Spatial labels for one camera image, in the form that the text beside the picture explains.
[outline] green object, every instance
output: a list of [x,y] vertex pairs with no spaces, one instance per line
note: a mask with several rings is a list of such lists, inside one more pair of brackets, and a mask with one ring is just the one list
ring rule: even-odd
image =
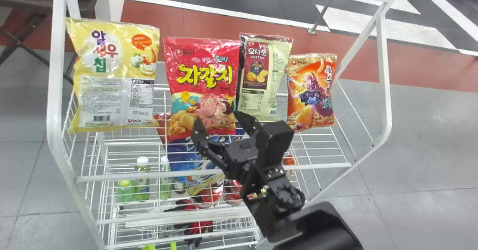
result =
[[121,180],[118,182],[116,189],[116,202],[130,202],[134,198],[136,187],[133,186],[131,180]]
[[[161,171],[166,172],[170,171],[169,161],[166,156],[161,157]],[[160,199],[169,199],[171,198],[171,186],[173,185],[172,177],[161,177],[159,179],[159,198]]]
[[[140,174],[149,172],[150,165],[148,157],[139,157],[136,160],[136,166],[134,167]],[[148,200],[150,196],[149,191],[149,178],[136,180],[136,195],[134,198],[137,201]]]
[[148,244],[145,247],[143,247],[141,250],[156,250],[156,247],[154,247],[154,244]]

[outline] orange snack bag on table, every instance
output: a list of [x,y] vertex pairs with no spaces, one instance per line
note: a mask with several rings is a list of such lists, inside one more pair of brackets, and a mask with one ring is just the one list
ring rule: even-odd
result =
[[336,54],[291,55],[287,65],[287,124],[294,131],[333,124],[330,88]]

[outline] white floor stripe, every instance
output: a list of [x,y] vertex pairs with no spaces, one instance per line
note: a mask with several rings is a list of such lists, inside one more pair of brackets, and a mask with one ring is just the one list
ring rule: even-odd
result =
[[462,54],[468,54],[471,56],[478,56],[478,51],[471,51],[471,50],[466,50],[466,49],[458,49],[459,52]]
[[[182,2],[171,1],[171,0],[135,0],[135,1],[153,3],[153,4],[164,5],[169,7],[181,7],[183,9],[188,9],[188,10],[196,10],[200,12],[208,12],[208,13],[226,15],[226,16],[243,18],[243,19],[253,19],[255,21],[271,22],[273,24],[283,24],[283,25],[291,25],[291,26],[307,27],[307,28],[310,28],[313,26],[312,24],[306,24],[304,22],[289,21],[288,19],[277,19],[272,17],[248,14],[243,12],[236,12],[232,10],[218,9],[215,7],[206,7],[206,6],[182,3]],[[320,25],[317,26],[317,30],[330,32],[328,27],[320,26]]]
[[447,0],[432,0],[443,12],[445,12],[456,24],[458,24],[465,32],[467,32],[473,39],[478,41],[478,26],[470,19],[456,9]]
[[[377,0],[353,0],[353,1],[358,1],[358,2],[367,3],[371,5],[376,5],[376,6],[379,6],[382,4],[381,1],[377,1]],[[408,2],[408,0],[395,0],[391,8],[395,10],[421,14],[415,7],[413,7],[413,5],[410,2]]]
[[[319,5],[316,7],[319,11],[324,8]],[[324,20],[330,29],[354,32],[357,34],[360,34],[363,29],[365,29],[365,26],[371,18],[372,16],[369,15],[335,9],[333,7],[329,7],[324,14]],[[387,32],[387,38],[390,39],[456,49],[446,37],[433,27],[387,19],[385,29]],[[372,32],[372,35],[377,35],[375,30]]]

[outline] jagalchi snack bag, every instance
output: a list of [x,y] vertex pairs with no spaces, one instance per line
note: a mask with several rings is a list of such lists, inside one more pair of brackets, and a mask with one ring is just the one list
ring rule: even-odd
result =
[[152,109],[159,29],[71,18],[66,29],[78,54],[73,81],[79,104],[69,131],[157,126]]
[[294,131],[333,124],[330,87],[336,54],[291,55],[287,65],[287,124]]
[[164,38],[166,76],[173,113],[168,140],[191,136],[200,118],[209,135],[236,133],[233,111],[240,41],[208,38]]
[[238,111],[259,121],[277,121],[276,95],[292,49],[292,39],[280,35],[240,34],[241,72]]

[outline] table leg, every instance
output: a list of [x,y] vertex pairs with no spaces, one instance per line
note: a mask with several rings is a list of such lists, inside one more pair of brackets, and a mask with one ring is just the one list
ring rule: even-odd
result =
[[308,32],[309,34],[316,34],[317,25],[319,24],[320,19],[324,17],[324,14],[326,13],[328,7],[330,6],[330,3],[332,3],[332,0],[329,0],[329,1],[327,2],[327,4],[324,6],[324,8],[322,9],[322,11],[320,12],[319,17],[317,18],[317,21],[316,21],[315,24],[314,24],[314,26],[312,26],[312,28],[310,28],[310,29],[307,29],[307,32]]
[[[23,47],[25,48],[26,51],[32,54],[31,49],[29,47],[25,45],[21,46],[20,44],[22,44],[30,36],[30,34],[36,29],[38,25],[40,25],[43,22],[45,18],[46,18],[45,14],[33,12],[28,17],[27,21],[25,22],[25,25],[22,28],[18,29],[15,35],[8,33],[7,31],[5,31],[4,29],[0,27],[0,33],[4,34],[12,41],[12,43],[9,44],[7,47],[5,47],[3,52],[0,54],[0,65],[2,65],[2,63],[4,63],[8,59],[8,57],[10,57],[10,55],[12,55],[12,53],[14,53],[15,50],[17,50],[18,47]],[[46,60],[39,54],[34,56],[37,58],[38,56],[41,57],[40,61],[42,61],[43,63],[48,62],[48,60]]]

